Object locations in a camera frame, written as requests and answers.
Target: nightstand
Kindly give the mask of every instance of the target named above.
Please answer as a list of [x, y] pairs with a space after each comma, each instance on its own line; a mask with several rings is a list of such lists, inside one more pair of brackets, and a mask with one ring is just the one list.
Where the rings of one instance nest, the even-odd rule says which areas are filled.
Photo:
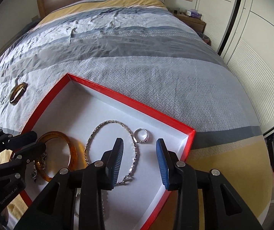
[[182, 12], [177, 12], [177, 14], [173, 15], [181, 20], [183, 23], [191, 27], [195, 32], [204, 33], [206, 22], [202, 21], [201, 19], [189, 17]]

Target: brown bangle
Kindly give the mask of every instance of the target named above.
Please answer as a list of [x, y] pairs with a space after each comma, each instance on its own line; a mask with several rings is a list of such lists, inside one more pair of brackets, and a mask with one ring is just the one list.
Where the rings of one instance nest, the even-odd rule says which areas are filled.
[[27, 83], [22, 82], [21, 84], [19, 84], [18, 86], [16, 86], [9, 98], [9, 102], [11, 104], [17, 104], [18, 101], [21, 99], [21, 97], [23, 96], [23, 94], [25, 93], [27, 88]]
[[[70, 156], [69, 156], [69, 164], [68, 164], [68, 169], [70, 171], [74, 171], [77, 168], [77, 160], [78, 160], [78, 154], [76, 152], [76, 148], [75, 146], [71, 143], [69, 137], [67, 137], [64, 133], [61, 133], [59, 131], [50, 131], [47, 132], [45, 134], [43, 134], [38, 140], [38, 142], [41, 143], [46, 143], [47, 141], [53, 139], [53, 138], [61, 138], [63, 140], [65, 140], [69, 146], [69, 150], [70, 150]], [[42, 169], [40, 162], [39, 162], [39, 158], [36, 158], [34, 161], [35, 164], [35, 168], [38, 172], [38, 174], [47, 182], [52, 180], [52, 177], [49, 177]]]

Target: necklace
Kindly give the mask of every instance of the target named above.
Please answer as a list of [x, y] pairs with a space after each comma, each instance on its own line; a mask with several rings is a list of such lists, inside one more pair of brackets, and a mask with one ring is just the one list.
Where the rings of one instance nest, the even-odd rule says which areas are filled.
[[133, 145], [134, 145], [134, 152], [135, 152], [135, 157], [133, 159], [133, 163], [132, 163], [132, 166], [130, 167], [130, 170], [128, 172], [128, 174], [126, 176], [124, 176], [124, 178], [117, 182], [116, 185], [121, 185], [121, 184], [124, 184], [126, 182], [126, 180], [128, 180], [130, 177], [132, 177], [132, 174], [133, 174], [133, 171], [134, 171], [134, 167], [135, 167], [135, 164], [136, 164], [136, 161], [137, 161], [137, 145], [134, 141], [134, 134], [132, 133], [132, 131], [124, 124], [124, 123], [121, 123], [119, 121], [116, 121], [116, 120], [107, 120], [107, 121], [104, 121], [103, 123], [100, 123], [95, 129], [94, 131], [91, 133], [86, 145], [85, 145], [85, 149], [84, 149], [84, 158], [85, 158], [85, 162], [87, 165], [89, 165], [89, 160], [88, 160], [88, 157], [87, 157], [87, 152], [89, 152], [89, 148], [90, 148], [90, 144], [91, 144], [91, 141], [92, 141], [92, 137], [94, 136], [94, 134], [104, 125], [107, 125], [109, 123], [117, 123], [117, 124], [120, 124], [124, 129], [126, 129], [126, 131], [130, 134], [130, 137], [132, 138], [132, 142], [133, 142]]

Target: striped bedding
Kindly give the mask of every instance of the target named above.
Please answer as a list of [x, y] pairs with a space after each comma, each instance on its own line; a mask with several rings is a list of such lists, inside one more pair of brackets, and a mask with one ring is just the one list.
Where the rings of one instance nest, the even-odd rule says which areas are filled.
[[[46, 16], [0, 58], [0, 102], [29, 84], [16, 106], [0, 105], [0, 128], [19, 134], [68, 72], [196, 129], [187, 162], [221, 170], [262, 221], [272, 174], [253, 106], [222, 59], [164, 0], [84, 0]], [[175, 204], [172, 195], [151, 229], [172, 229]], [[21, 202], [12, 208], [17, 218], [25, 210]]]

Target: screw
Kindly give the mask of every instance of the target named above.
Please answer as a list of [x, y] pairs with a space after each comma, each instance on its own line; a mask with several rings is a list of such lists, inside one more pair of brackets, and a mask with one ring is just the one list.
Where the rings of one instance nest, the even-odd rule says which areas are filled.
[[176, 162], [176, 166], [178, 166], [178, 167], [182, 168], [182, 167], [185, 167], [185, 165], [186, 165], [185, 162], [182, 162], [182, 161], [177, 161]]
[[211, 173], [212, 173], [214, 176], [220, 175], [220, 171], [219, 171], [219, 170], [212, 170]]
[[102, 167], [103, 164], [104, 164], [104, 162], [102, 162], [102, 161], [96, 161], [96, 162], [95, 162], [95, 166], [96, 166], [96, 167]]
[[60, 169], [60, 174], [61, 175], [66, 175], [67, 173], [68, 173], [68, 169], [67, 168]]

